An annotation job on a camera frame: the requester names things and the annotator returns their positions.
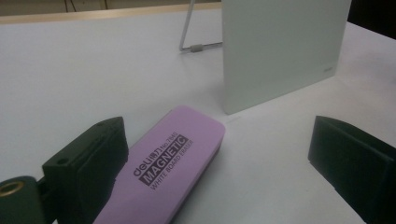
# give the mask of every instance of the white table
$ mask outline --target white table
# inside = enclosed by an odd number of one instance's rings
[[[0,25],[0,181],[42,177],[102,119],[123,116],[131,146],[189,105],[226,135],[175,223],[363,223],[306,157],[315,115],[396,147],[396,41],[348,24],[335,77],[227,116],[222,50],[177,51],[185,15]],[[187,38],[220,41],[220,10],[194,12]]]

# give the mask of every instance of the whiteboard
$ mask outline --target whiteboard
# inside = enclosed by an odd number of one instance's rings
[[[223,0],[232,114],[334,75],[351,0]]]

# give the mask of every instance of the floor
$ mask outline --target floor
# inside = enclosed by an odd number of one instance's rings
[[[188,4],[190,0],[0,0],[0,16]],[[196,3],[220,0],[196,0]]]

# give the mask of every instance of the brass screw hole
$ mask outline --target brass screw hole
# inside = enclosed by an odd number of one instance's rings
[[[0,197],[5,197],[17,192],[23,188],[23,185],[24,183],[22,181],[14,181],[0,186]]]

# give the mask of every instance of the pink eraser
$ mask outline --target pink eraser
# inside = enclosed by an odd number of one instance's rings
[[[218,152],[224,126],[187,106],[169,112],[129,151],[94,223],[169,223]]]

